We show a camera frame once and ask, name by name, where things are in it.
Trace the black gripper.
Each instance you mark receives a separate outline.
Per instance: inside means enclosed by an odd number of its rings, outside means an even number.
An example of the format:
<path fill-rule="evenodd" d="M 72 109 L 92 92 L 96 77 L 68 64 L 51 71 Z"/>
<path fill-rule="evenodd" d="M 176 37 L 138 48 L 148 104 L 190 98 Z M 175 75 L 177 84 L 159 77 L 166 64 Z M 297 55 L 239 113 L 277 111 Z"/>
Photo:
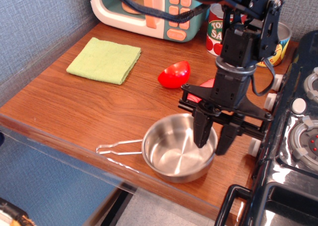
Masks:
<path fill-rule="evenodd" d="M 273 116 L 254 105 L 247 97 L 249 86 L 255 89 L 256 62 L 245 66 L 231 65 L 216 58 L 217 72 L 213 87 L 182 85 L 179 107 L 193 115 L 193 139 L 202 148 L 213 123 L 223 126 L 216 155 L 225 155 L 237 136 L 263 139 Z"/>

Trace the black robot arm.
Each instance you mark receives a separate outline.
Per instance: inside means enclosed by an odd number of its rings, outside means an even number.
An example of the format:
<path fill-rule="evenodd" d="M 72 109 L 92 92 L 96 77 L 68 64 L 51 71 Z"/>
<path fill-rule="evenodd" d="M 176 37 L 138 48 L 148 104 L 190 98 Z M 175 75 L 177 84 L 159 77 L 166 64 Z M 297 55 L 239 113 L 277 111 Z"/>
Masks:
<path fill-rule="evenodd" d="M 222 50 L 216 58 L 217 72 L 212 87 L 185 84 L 179 106 L 192 112 L 193 137 L 203 147 L 213 123 L 222 131 L 216 148 L 224 155 L 237 136 L 247 134 L 263 139 L 273 116 L 254 105 L 246 95 L 255 87 L 259 62 L 269 70 L 269 58 L 279 43 L 278 24 L 284 0 L 197 0 L 220 3 L 224 12 Z"/>

